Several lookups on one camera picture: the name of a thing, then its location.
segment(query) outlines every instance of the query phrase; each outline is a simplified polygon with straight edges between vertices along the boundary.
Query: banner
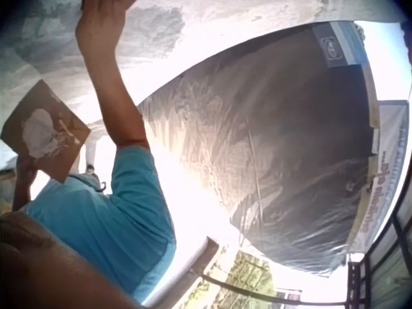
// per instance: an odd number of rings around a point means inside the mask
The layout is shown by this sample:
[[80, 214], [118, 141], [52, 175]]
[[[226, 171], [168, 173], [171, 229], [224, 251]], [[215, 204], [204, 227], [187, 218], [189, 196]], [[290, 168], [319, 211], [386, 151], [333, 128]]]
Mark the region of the banner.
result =
[[407, 101], [379, 102], [380, 140], [378, 173], [370, 188], [370, 204], [350, 252], [366, 253], [389, 211], [397, 189], [407, 146]]

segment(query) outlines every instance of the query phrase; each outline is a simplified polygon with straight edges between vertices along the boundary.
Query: plastic sheet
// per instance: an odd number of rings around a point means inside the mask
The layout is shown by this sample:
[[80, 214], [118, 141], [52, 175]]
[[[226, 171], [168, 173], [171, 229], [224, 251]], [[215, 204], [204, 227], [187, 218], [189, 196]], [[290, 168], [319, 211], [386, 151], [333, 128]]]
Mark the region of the plastic sheet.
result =
[[[373, 143], [371, 81], [362, 64], [346, 63], [327, 32], [333, 25], [244, 42], [139, 105], [154, 136], [219, 197], [251, 245], [324, 275], [344, 261]], [[319, 27], [337, 50], [332, 64]]]

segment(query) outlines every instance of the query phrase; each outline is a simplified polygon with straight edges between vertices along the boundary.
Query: raised arm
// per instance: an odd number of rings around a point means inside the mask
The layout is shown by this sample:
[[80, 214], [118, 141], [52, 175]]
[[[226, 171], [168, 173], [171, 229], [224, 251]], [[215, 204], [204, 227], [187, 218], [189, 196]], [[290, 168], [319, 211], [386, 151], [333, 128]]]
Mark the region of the raised arm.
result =
[[76, 36], [109, 136], [118, 148], [149, 149], [143, 118], [127, 92], [115, 56], [126, 10], [133, 2], [85, 0]]

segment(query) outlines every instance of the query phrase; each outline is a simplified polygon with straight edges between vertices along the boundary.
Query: cardboard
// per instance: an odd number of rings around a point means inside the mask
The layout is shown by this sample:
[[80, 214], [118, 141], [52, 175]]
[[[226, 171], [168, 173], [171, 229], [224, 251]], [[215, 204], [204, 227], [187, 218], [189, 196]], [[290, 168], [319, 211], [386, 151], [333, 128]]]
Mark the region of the cardboard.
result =
[[36, 158], [35, 165], [50, 178], [64, 183], [90, 129], [40, 80], [20, 101], [6, 121], [1, 139], [19, 156], [28, 156], [29, 149], [23, 139], [23, 127], [33, 112], [47, 112], [53, 122], [58, 147], [53, 153]]

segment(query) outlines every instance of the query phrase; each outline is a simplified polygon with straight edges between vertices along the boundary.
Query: blue shirt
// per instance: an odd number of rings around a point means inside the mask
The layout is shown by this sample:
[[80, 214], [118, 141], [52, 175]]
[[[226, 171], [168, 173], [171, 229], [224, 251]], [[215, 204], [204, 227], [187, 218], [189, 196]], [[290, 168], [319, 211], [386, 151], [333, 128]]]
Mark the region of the blue shirt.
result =
[[113, 194], [87, 175], [50, 180], [22, 209], [139, 303], [152, 292], [176, 251], [172, 219], [155, 161], [140, 146], [119, 150]]

